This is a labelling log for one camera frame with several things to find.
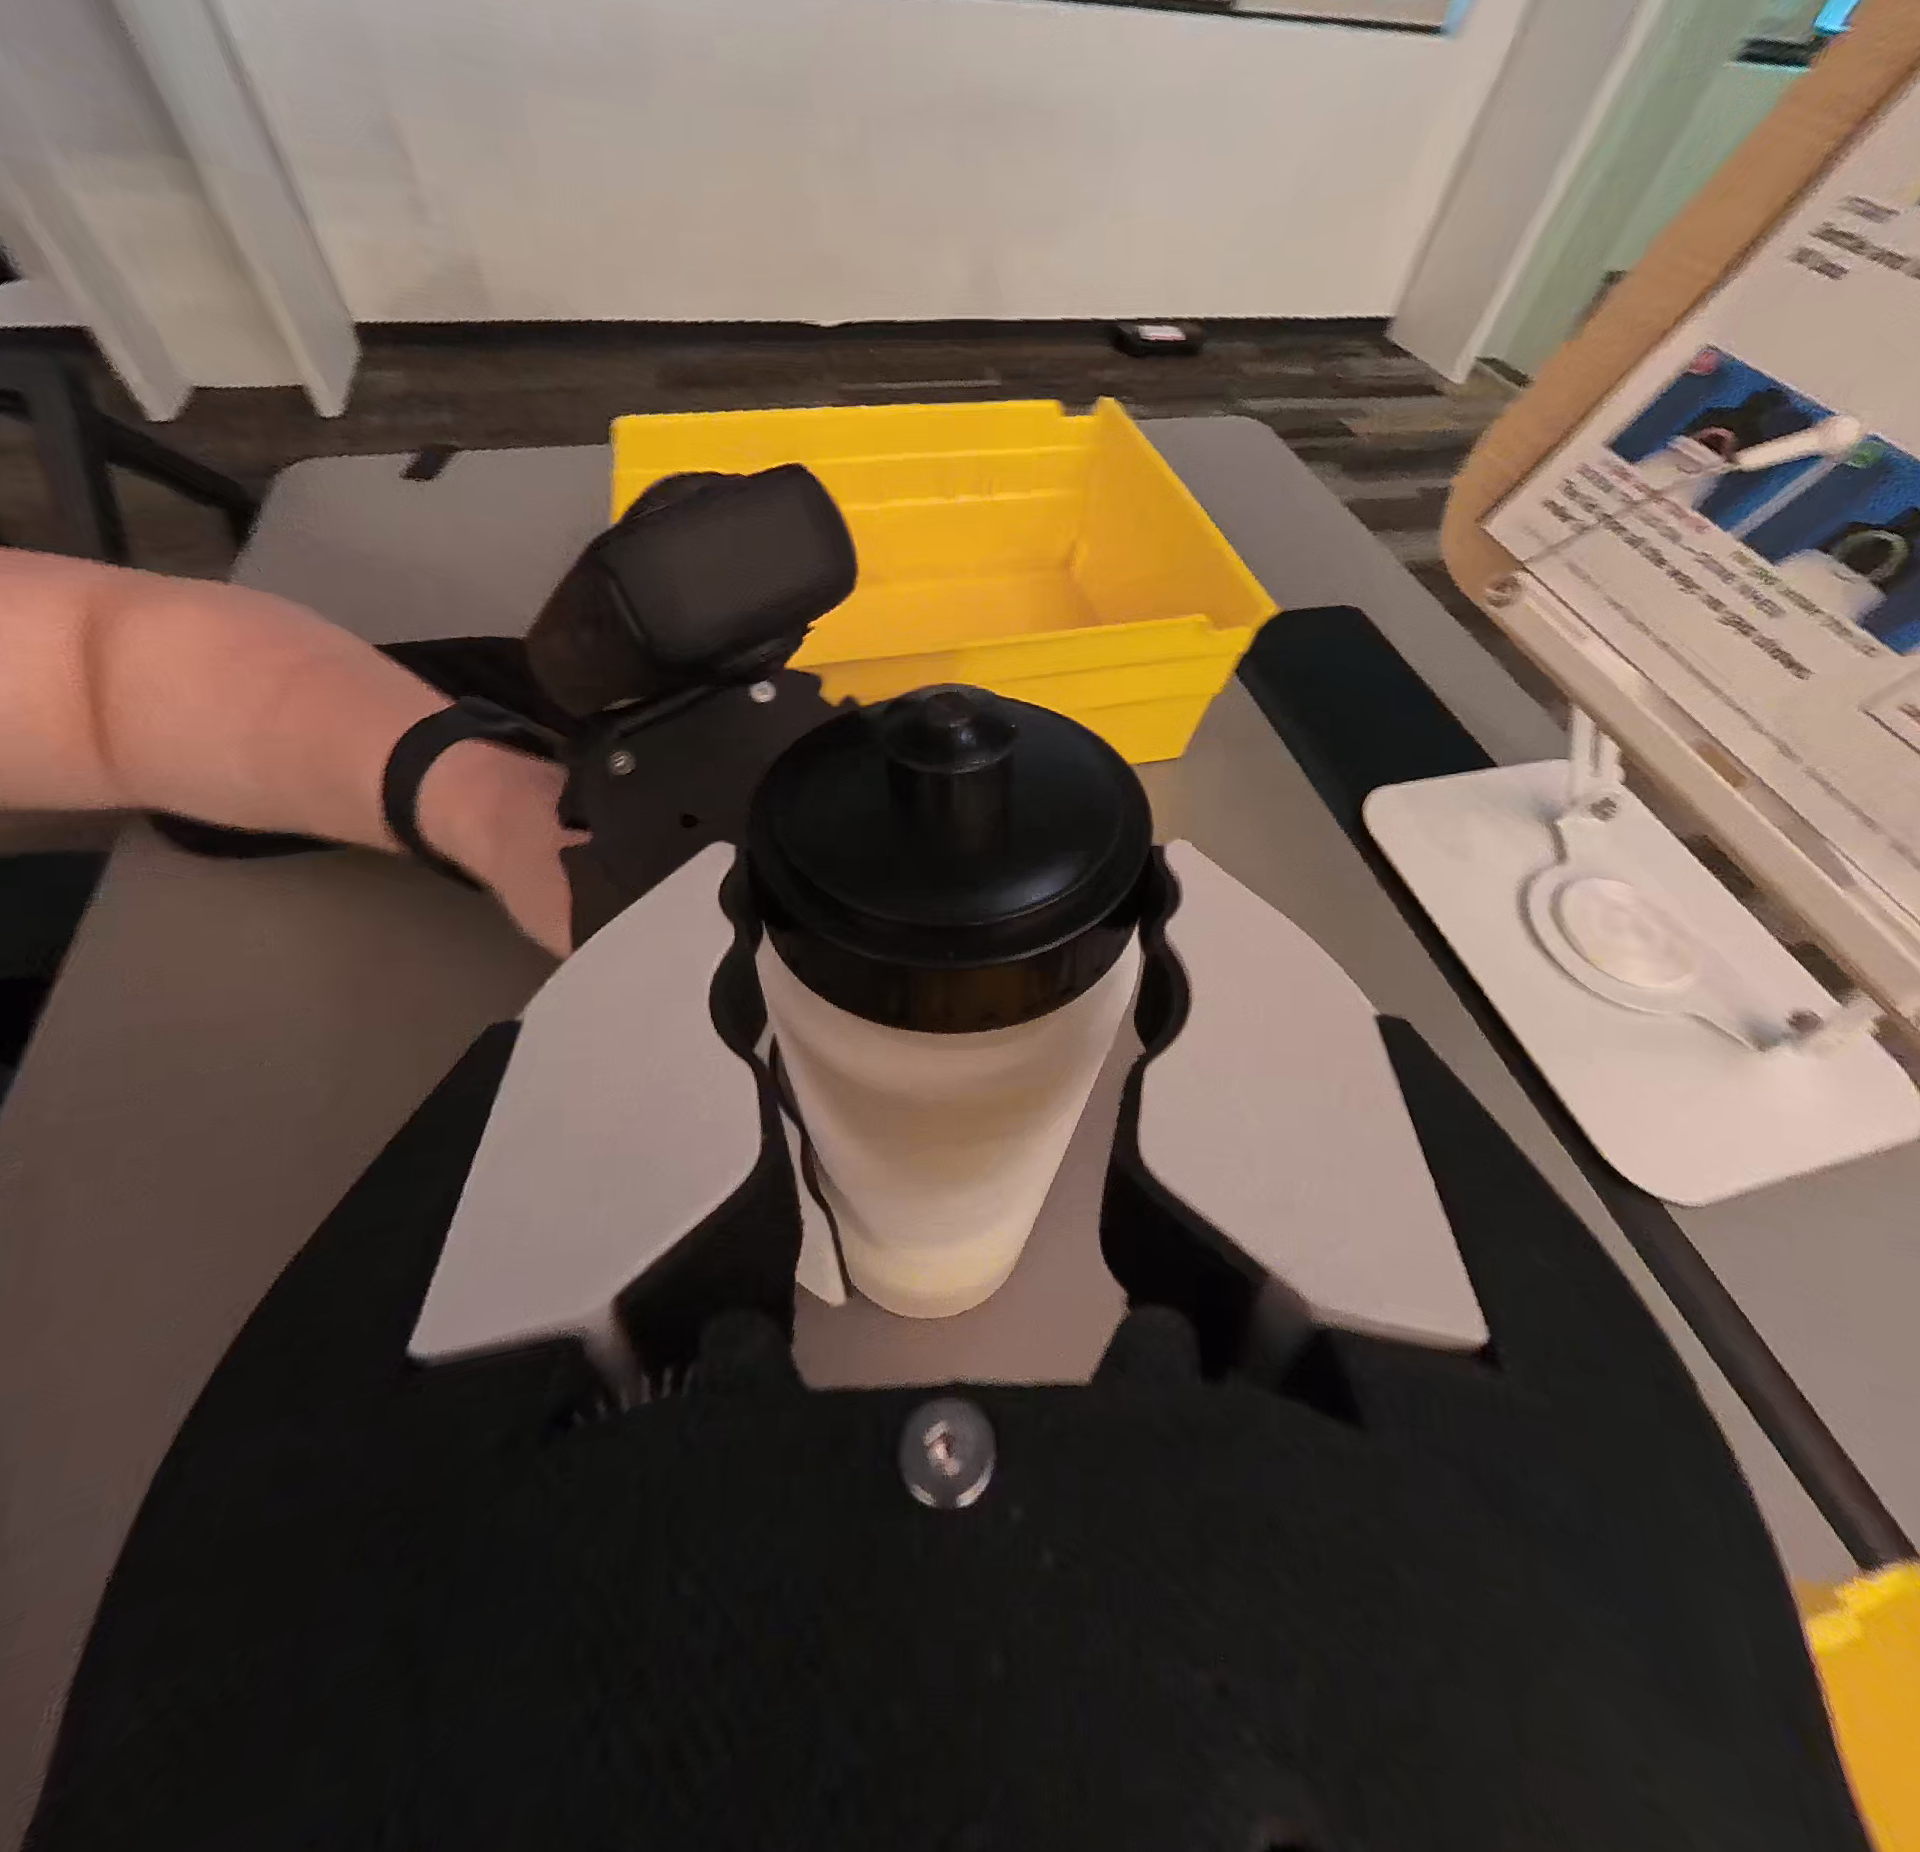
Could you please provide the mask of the white plastic bottle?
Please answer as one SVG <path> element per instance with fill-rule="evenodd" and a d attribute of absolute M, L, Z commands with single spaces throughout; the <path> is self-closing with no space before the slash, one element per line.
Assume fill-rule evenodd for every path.
<path fill-rule="evenodd" d="M 772 1045 L 861 1295 L 947 1319 L 1009 1278 L 1139 963 L 1130 937 L 1086 992 L 1040 1018 L 935 1033 L 842 1012 L 758 948 Z"/>

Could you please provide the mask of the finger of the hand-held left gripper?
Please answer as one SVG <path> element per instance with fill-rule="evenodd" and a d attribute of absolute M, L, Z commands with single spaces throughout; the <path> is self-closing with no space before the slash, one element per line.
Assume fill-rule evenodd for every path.
<path fill-rule="evenodd" d="M 780 1100 L 780 1127 L 787 1142 L 790 1166 L 799 1186 L 801 1252 L 799 1288 L 823 1304 L 837 1310 L 846 1302 L 850 1282 L 842 1255 L 825 1177 L 819 1154 L 805 1128 L 791 1077 L 784 1068 L 780 1040 L 772 1028 L 762 1031 L 762 1060 Z"/>

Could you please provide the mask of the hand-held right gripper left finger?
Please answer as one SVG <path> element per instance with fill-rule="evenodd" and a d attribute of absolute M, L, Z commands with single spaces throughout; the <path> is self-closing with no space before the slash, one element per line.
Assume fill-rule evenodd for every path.
<path fill-rule="evenodd" d="M 803 1214 L 734 863 L 702 849 L 522 1010 L 417 1362 L 569 1340 L 593 1367 L 690 1367 L 729 1311 L 793 1332 Z"/>

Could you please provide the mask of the wooden edged instruction board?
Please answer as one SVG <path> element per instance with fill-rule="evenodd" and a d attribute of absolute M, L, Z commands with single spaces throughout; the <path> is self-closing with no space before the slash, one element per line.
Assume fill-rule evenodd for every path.
<path fill-rule="evenodd" d="M 1916 1037 L 1918 0 L 1866 0 L 1478 443 L 1454 586 Z"/>

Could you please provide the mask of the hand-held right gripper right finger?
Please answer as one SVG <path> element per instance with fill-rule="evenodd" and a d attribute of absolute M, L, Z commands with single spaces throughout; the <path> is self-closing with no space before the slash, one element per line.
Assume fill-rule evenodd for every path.
<path fill-rule="evenodd" d="M 1374 1000 L 1188 840 L 1155 850 L 1139 916 L 1097 1226 L 1126 1302 L 1177 1311 L 1202 1358 L 1298 1358 L 1327 1332 L 1481 1351 Z"/>

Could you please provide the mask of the black bottle lid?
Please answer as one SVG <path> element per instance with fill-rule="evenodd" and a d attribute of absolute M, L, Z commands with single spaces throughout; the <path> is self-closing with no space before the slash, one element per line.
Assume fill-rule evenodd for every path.
<path fill-rule="evenodd" d="M 1155 819 L 1097 733 L 984 688 L 919 688 L 805 732 L 757 784 L 770 953 L 861 1023 L 978 1033 L 1090 994 L 1139 927 Z"/>

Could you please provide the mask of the black textured pad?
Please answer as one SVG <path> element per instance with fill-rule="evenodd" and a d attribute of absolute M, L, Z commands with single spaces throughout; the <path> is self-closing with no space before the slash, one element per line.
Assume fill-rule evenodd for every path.
<path fill-rule="evenodd" d="M 483 706 L 517 722 L 509 745 L 545 760 L 572 756 L 583 720 L 536 684 L 528 648 L 512 637 L 390 638 L 378 651 L 451 703 Z M 212 860 L 277 860 L 339 850 L 345 842 L 302 831 L 253 831 L 151 811 L 148 824 L 179 850 Z"/>

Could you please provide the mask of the person's left forearm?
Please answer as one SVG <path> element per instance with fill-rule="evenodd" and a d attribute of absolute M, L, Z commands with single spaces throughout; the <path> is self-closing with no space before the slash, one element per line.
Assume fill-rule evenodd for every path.
<path fill-rule="evenodd" d="M 442 697 L 288 599 L 3 554 L 3 807 L 400 850 L 393 748 Z"/>

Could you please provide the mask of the person's left hand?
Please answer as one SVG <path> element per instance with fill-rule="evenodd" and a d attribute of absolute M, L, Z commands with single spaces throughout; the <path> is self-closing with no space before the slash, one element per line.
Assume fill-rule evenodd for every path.
<path fill-rule="evenodd" d="M 414 800 L 424 845 L 477 880 L 555 958 L 572 955 L 565 854 L 577 840 L 561 819 L 562 787 L 554 760 L 460 741 L 427 764 Z"/>

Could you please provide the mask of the yellow plastic bin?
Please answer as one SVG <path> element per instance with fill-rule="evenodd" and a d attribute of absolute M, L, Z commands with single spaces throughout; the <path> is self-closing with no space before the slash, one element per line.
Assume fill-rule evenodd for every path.
<path fill-rule="evenodd" d="M 1918 1849 L 1918 1562 L 1796 1599 L 1867 1837 Z"/>
<path fill-rule="evenodd" d="M 1278 611 L 1115 398 L 625 416 L 610 463 L 616 517 L 671 473 L 825 482 L 857 580 L 793 663 L 828 701 L 988 688 L 1177 760 Z"/>

